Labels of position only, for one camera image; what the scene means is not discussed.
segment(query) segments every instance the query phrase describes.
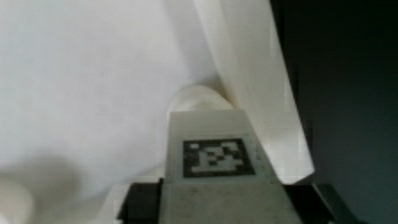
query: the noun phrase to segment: qr-like code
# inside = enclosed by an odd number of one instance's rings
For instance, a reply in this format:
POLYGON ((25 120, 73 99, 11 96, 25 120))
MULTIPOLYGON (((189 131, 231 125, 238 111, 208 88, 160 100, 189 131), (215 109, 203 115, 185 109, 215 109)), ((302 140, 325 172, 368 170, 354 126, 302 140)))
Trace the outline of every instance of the qr-like code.
POLYGON ((183 142, 183 176, 254 175, 242 139, 183 142))

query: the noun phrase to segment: white surface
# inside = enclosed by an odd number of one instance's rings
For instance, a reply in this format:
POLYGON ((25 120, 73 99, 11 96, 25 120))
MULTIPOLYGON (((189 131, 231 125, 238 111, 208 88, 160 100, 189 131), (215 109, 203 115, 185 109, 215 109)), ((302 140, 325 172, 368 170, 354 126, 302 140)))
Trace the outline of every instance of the white surface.
POLYGON ((0 172, 41 224, 160 163, 173 94, 217 79, 194 5, 174 2, 0 0, 0 172))
POLYGON ((295 183, 313 162, 269 0, 194 0, 229 101, 244 108, 277 175, 295 183))

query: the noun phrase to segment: black object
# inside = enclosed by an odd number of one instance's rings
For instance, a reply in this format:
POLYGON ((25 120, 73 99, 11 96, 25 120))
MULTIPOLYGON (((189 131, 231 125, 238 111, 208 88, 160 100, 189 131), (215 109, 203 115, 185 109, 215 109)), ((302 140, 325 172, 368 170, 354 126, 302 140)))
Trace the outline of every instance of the black object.
POLYGON ((304 224, 359 224, 329 184, 286 185, 285 190, 304 224))
POLYGON ((134 184, 123 202, 118 219, 123 224, 157 224, 160 211, 162 180, 134 184))
POLYGON ((219 177, 219 176, 242 176, 254 175, 253 163, 247 155, 247 149, 242 139, 212 139, 212 140, 192 140, 183 142, 183 176, 187 178, 219 177), (201 156, 212 167, 219 166, 219 163, 226 160, 228 156, 242 162, 237 165, 237 170, 208 169, 206 172, 194 172, 192 168, 201 167, 201 156))
MULTIPOLYGON (((118 219, 123 224, 157 224, 162 185, 132 184, 118 219)), ((304 224, 361 224, 331 185, 286 185, 285 190, 304 224)))

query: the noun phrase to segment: white sheet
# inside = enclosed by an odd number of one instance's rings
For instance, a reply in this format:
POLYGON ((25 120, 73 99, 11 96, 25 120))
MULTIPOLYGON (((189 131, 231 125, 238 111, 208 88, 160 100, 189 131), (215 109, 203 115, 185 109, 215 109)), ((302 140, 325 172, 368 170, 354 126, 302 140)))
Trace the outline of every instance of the white sheet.
POLYGON ((194 5, 171 3, 0 0, 0 172, 39 220, 160 163, 173 94, 217 84, 194 5))
POLYGON ((315 171, 269 0, 194 0, 229 101, 247 111, 277 176, 315 171))

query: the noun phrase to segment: dark background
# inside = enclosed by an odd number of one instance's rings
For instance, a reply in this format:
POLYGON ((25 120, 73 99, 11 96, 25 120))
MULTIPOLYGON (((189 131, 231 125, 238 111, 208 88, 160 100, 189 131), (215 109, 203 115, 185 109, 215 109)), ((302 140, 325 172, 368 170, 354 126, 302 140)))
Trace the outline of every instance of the dark background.
POLYGON ((315 182, 357 218, 398 223, 398 4, 272 0, 315 182))

